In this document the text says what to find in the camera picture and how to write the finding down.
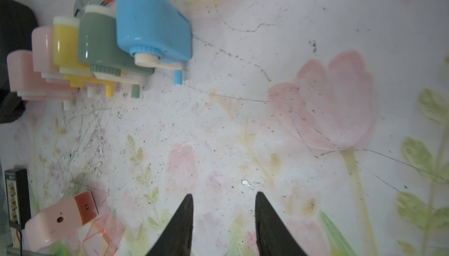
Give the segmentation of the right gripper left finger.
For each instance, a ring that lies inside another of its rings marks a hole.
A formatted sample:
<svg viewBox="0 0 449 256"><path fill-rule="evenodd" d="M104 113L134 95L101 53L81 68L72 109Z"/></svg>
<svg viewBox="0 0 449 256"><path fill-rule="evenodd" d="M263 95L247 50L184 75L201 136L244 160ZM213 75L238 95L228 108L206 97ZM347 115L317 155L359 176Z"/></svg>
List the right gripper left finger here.
<svg viewBox="0 0 449 256"><path fill-rule="evenodd" d="M187 194L146 256L190 256L194 200Z"/></svg>

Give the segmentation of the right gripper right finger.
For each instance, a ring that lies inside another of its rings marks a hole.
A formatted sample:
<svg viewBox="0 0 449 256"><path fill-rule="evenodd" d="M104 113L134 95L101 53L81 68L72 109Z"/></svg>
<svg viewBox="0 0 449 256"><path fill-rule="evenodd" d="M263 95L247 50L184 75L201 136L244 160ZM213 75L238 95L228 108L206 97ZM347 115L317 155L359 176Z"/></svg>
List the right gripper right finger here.
<svg viewBox="0 0 449 256"><path fill-rule="evenodd" d="M263 192L255 202L257 247L260 256L306 256Z"/></svg>

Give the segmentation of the pink transparent tray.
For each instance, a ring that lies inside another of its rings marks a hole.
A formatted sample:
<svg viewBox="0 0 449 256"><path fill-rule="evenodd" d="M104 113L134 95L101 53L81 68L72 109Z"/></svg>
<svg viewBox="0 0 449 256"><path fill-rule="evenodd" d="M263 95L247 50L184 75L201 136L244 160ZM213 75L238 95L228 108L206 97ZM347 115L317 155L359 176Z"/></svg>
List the pink transparent tray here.
<svg viewBox="0 0 449 256"><path fill-rule="evenodd" d="M118 251L125 228L109 213L95 220L83 241L87 256L114 256Z"/></svg>

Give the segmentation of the pink pencil sharpener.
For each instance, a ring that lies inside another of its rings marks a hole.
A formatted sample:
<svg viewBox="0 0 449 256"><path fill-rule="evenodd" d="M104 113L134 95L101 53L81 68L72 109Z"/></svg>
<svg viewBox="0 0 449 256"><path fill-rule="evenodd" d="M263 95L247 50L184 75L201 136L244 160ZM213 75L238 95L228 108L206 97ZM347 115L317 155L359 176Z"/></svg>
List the pink pencil sharpener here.
<svg viewBox="0 0 449 256"><path fill-rule="evenodd" d="M71 101L78 88L69 82L42 77L33 69L33 54L30 50L16 50L7 56L9 86L25 101L61 101L65 111L70 110Z"/></svg>
<svg viewBox="0 0 449 256"><path fill-rule="evenodd" d="M49 206L25 224L26 238L32 252L68 237L98 216L92 192L86 191Z"/></svg>
<svg viewBox="0 0 449 256"><path fill-rule="evenodd" d="M47 79L60 78L64 80L59 68L53 63L53 27L39 27L32 32L33 69L40 72ZM97 86L89 90L87 97L93 98L97 92Z"/></svg>

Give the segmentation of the blue pencil sharpener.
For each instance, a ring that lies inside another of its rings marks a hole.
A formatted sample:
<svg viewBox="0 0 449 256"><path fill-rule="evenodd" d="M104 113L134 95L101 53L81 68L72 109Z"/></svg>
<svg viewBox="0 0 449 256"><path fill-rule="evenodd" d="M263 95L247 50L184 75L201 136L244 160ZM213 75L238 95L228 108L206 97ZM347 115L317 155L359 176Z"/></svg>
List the blue pencil sharpener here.
<svg viewBox="0 0 449 256"><path fill-rule="evenodd" d="M183 83L182 63L192 58L191 24L168 0L116 0L120 49L139 67L174 71Z"/></svg>

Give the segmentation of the small black screwdriver bit box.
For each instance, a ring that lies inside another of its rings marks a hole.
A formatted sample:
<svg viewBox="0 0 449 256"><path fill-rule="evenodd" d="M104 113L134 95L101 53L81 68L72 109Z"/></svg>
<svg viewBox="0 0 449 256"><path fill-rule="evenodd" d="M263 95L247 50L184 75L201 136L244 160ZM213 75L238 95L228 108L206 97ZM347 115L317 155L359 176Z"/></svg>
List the small black screwdriver bit box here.
<svg viewBox="0 0 449 256"><path fill-rule="evenodd" d="M9 169L4 174L9 225L23 230L26 222L31 218L27 169Z"/></svg>

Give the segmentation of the black plastic tool case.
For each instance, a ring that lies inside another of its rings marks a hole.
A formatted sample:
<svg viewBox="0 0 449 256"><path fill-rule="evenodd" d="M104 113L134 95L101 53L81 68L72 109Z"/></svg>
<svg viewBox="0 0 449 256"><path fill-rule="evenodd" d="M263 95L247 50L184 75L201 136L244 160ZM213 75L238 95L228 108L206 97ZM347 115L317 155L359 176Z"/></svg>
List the black plastic tool case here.
<svg viewBox="0 0 449 256"><path fill-rule="evenodd" d="M18 94L27 90L32 72L32 32L38 27L35 13L15 0L1 0L1 123L19 119L26 101Z"/></svg>

